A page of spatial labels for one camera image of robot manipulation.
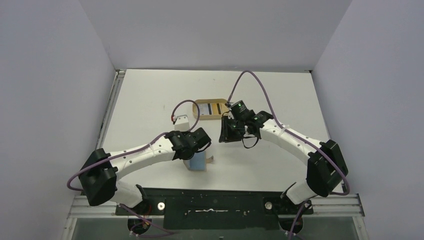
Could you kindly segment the beige leather card holder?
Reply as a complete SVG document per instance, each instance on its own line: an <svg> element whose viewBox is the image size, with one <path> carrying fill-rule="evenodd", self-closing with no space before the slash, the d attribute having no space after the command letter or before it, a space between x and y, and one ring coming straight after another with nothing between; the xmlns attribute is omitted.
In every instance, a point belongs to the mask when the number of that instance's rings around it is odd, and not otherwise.
<svg viewBox="0 0 424 240"><path fill-rule="evenodd" d="M194 156L189 160L183 160L185 167L189 171L205 172L207 170L207 164L214 161L214 156L206 152L195 153Z"/></svg>

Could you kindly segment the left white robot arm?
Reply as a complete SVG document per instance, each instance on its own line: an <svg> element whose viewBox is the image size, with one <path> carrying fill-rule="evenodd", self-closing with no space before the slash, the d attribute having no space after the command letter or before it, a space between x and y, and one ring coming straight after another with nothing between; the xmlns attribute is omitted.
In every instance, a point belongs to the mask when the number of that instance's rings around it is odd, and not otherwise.
<svg viewBox="0 0 424 240"><path fill-rule="evenodd" d="M195 131L165 132L151 143L127 150L107 153L99 148L91 153L78 179L90 206L112 201L133 208L145 198L142 187L124 182L123 177L154 164L190 160L211 143L209 135L200 127Z"/></svg>

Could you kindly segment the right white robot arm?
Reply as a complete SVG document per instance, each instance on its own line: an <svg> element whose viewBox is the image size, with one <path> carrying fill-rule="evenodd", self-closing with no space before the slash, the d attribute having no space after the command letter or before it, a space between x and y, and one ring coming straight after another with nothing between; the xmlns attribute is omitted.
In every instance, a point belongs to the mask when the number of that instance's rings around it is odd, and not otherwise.
<svg viewBox="0 0 424 240"><path fill-rule="evenodd" d="M340 146L333 140L326 142L307 137L277 121L266 112L248 109L240 100L229 106L221 116L219 142L242 142L256 138L275 144L298 158L306 166L306 177L290 185L282 199L298 205L313 197L335 194L334 189L349 173Z"/></svg>

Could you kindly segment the silver VIP card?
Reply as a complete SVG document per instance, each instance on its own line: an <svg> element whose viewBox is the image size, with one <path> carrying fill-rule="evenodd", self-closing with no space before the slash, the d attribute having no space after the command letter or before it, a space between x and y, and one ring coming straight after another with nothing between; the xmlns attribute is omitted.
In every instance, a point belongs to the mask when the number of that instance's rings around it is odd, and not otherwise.
<svg viewBox="0 0 424 240"><path fill-rule="evenodd" d="M213 114L212 105L210 103L198 103L201 116L210 116Z"/></svg>

